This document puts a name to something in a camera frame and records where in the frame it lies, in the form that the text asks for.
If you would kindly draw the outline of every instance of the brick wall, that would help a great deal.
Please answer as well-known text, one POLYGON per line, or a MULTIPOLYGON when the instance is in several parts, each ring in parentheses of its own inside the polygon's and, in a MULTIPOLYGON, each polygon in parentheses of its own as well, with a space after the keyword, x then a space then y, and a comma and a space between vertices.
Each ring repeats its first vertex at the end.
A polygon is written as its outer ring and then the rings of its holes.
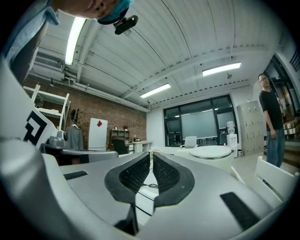
MULTIPOLYGON (((124 125, 128 126, 130 131, 130 139, 132 135, 136 134, 141 140, 146 140, 146 113, 141 112, 124 105, 111 102, 109 100, 94 96, 83 91, 79 91, 68 86, 56 85, 51 87, 49 82, 44 80, 37 79, 33 76, 29 76, 25 82, 25 86, 35 88, 36 84, 39 84, 40 90, 56 94, 59 96, 66 96, 69 93, 69 99, 71 101, 70 110, 67 117, 67 127, 71 126, 73 122, 71 121, 71 111, 73 109, 80 108, 80 112, 83 112, 79 115, 82 117, 79 119, 77 126, 82 130, 83 135, 83 147, 88 149, 88 131, 89 123, 91 118, 104 119, 108 121, 107 127, 107 140, 106 145, 108 147, 110 129, 118 127, 118 129, 123 129, 124 125)), ((57 109, 61 111, 60 105, 45 102, 44 108, 47 109, 57 109)), ((55 126, 59 125, 59 119, 48 118, 50 119, 55 126)))

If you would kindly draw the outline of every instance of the cable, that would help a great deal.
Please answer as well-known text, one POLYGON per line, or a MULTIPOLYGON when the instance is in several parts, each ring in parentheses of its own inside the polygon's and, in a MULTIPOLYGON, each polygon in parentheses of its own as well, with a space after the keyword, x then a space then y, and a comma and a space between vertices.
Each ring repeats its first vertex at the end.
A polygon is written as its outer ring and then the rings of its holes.
POLYGON ((148 186, 150 188, 158 188, 158 185, 156 185, 156 184, 149 184, 149 185, 143 184, 143 186, 148 186))

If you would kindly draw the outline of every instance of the black rubber pad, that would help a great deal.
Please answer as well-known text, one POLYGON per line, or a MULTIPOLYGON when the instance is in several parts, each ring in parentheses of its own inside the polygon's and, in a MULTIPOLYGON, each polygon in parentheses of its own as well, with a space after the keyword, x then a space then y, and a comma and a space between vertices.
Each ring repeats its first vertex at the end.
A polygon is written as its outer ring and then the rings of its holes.
POLYGON ((72 172, 72 173, 68 173, 68 174, 64 174, 66 180, 70 180, 73 178, 79 178, 82 176, 88 175, 85 171, 79 171, 79 172, 72 172))
POLYGON ((254 212, 235 193, 226 193, 220 197, 243 230, 252 227, 259 221, 254 212))

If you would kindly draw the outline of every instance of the black chair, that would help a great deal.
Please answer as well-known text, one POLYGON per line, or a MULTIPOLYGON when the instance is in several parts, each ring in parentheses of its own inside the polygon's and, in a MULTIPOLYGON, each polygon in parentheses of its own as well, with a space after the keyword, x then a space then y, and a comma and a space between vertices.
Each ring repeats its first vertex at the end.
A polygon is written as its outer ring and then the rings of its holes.
POLYGON ((124 140, 122 139, 113 139, 112 140, 114 150, 119 154, 128 154, 127 147, 125 145, 124 140))

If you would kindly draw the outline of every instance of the ceiling light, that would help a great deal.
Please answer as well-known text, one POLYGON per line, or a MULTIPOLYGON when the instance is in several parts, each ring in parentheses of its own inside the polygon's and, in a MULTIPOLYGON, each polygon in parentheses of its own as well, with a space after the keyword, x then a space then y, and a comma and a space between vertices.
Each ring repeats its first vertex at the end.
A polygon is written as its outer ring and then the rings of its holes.
POLYGON ((75 52, 75 48, 77 45, 77 40, 79 38, 81 29, 83 28, 83 25, 85 23, 84 18, 81 17, 76 17, 74 19, 71 31, 70 31, 70 35, 69 35, 69 39, 67 41, 67 50, 66 50, 66 64, 68 65, 72 65, 73 64, 73 57, 74 57, 74 52, 75 52))
POLYGON ((170 88, 170 87, 171 87, 170 84, 167 83, 167 84, 165 84, 165 85, 163 85, 163 86, 161 86, 161 87, 159 87, 159 88, 156 88, 156 89, 154 89, 154 90, 152 90, 152 91, 150 91, 150 92, 147 92, 147 93, 141 95, 141 98, 149 97, 149 96, 151 96, 151 95, 153 95, 153 94, 156 94, 156 93, 158 93, 158 92, 160 92, 160 91, 166 90, 166 89, 168 89, 168 88, 170 88))
POLYGON ((240 68, 240 62, 228 64, 228 65, 224 65, 224 66, 220 66, 220 67, 214 67, 212 69, 204 70, 204 71, 202 71, 202 73, 203 73, 203 77, 205 77, 210 74, 224 72, 224 71, 228 71, 228 70, 236 69, 236 68, 240 68))

